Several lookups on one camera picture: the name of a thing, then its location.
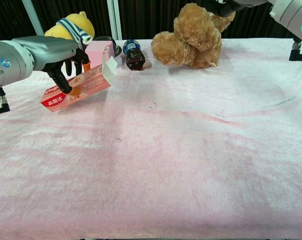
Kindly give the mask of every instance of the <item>striped scarf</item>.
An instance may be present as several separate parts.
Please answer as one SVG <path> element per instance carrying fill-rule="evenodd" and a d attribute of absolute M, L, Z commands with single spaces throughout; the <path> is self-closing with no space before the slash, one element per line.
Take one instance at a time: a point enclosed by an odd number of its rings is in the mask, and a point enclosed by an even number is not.
<path fill-rule="evenodd" d="M 62 25 L 70 33 L 73 39 L 79 44 L 81 50 L 85 50 L 86 46 L 93 40 L 91 35 L 66 18 L 62 18 L 56 24 Z"/>

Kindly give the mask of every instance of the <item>brown teddy bear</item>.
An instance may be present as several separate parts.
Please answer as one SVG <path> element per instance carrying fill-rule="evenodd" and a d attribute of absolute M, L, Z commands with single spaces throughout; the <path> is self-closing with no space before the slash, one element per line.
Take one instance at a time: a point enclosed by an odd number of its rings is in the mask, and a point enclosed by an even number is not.
<path fill-rule="evenodd" d="M 223 18 L 195 3 L 186 4 L 174 20 L 174 33 L 161 32 L 152 40 L 152 52 L 164 65 L 194 69 L 216 67 L 221 51 L 221 32 L 234 20 Z"/>

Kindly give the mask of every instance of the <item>pink carton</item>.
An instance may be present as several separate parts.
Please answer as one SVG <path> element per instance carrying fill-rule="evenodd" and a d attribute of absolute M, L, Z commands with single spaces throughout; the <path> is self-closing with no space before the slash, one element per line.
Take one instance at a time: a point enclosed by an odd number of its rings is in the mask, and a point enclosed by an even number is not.
<path fill-rule="evenodd" d="M 85 50 L 91 61 L 91 68 L 102 64 L 102 56 L 107 61 L 111 56 L 114 57 L 112 41 L 92 41 Z"/>
<path fill-rule="evenodd" d="M 41 104 L 51 112 L 55 112 L 110 87 L 117 67 L 117 62 L 109 53 L 112 48 L 106 46 L 104 54 L 99 55 L 101 64 L 68 80 L 70 86 L 81 90 L 79 95 L 66 95 L 54 86 L 45 91 Z"/>

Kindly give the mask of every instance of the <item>yellow plush toy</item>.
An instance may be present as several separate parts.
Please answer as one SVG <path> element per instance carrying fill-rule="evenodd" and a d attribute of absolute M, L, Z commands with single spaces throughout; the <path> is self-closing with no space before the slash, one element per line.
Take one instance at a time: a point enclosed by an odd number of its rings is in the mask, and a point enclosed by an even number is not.
<path fill-rule="evenodd" d="M 85 50 L 93 40 L 95 31 L 86 13 L 81 11 L 79 14 L 73 13 L 57 21 L 55 26 L 46 31 L 45 36 L 75 40 L 80 49 Z"/>

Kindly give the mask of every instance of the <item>blue bottle label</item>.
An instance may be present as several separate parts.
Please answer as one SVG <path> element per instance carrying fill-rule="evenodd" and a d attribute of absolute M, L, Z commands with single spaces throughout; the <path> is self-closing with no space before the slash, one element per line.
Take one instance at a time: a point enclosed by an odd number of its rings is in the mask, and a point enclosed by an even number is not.
<path fill-rule="evenodd" d="M 126 54 L 126 52 L 129 50 L 129 49 L 133 49 L 133 48 L 136 48 L 136 49 L 141 49 L 141 46 L 137 43 L 137 41 L 133 40 L 133 42 L 130 41 L 129 44 L 127 44 L 126 46 L 124 46 L 124 54 Z"/>

